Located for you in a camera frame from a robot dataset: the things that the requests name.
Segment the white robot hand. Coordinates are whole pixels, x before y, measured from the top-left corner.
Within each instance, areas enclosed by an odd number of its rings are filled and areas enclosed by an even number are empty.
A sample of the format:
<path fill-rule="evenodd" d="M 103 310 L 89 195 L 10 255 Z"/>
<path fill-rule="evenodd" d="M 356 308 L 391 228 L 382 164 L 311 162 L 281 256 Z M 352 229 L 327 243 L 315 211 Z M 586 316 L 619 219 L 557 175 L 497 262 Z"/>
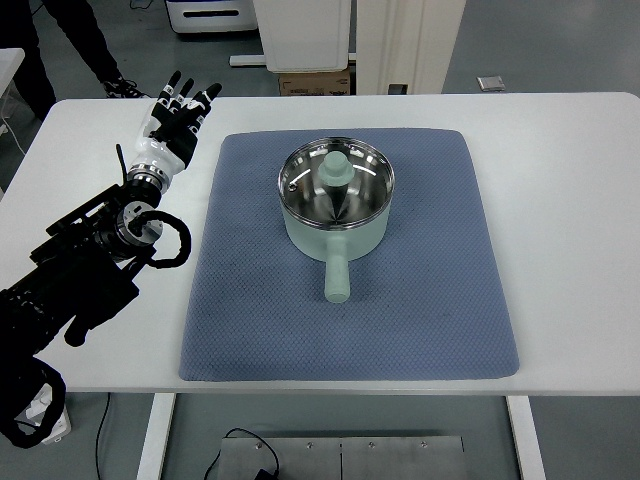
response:
<path fill-rule="evenodd" d="M 197 133 L 222 85 L 214 83 L 200 91 L 186 109 L 194 79 L 187 78 L 178 86 L 180 78 L 181 72 L 175 71 L 154 104 L 155 116 L 169 113 L 170 118 L 161 124 L 151 115 L 152 108 L 147 110 L 136 139 L 136 157 L 130 166 L 131 180 L 172 181 L 176 174 L 187 168 L 193 157 Z"/>

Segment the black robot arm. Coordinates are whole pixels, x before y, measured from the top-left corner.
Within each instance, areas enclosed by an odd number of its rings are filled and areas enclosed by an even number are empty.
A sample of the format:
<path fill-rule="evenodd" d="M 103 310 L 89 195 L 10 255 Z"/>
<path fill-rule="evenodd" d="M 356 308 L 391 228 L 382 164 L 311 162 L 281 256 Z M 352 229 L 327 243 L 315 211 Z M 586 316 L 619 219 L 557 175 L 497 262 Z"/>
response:
<path fill-rule="evenodd" d="M 1 433 L 16 447 L 47 438 L 65 407 L 66 384 L 38 353 L 60 331 L 82 345 L 138 296 L 134 278 L 145 266 L 177 268 L 190 256 L 187 225 L 158 206 L 191 162 L 222 87 L 192 94 L 194 82 L 180 78 L 171 76 L 150 110 L 122 183 L 49 226 L 30 254 L 35 269 L 1 292 Z"/>

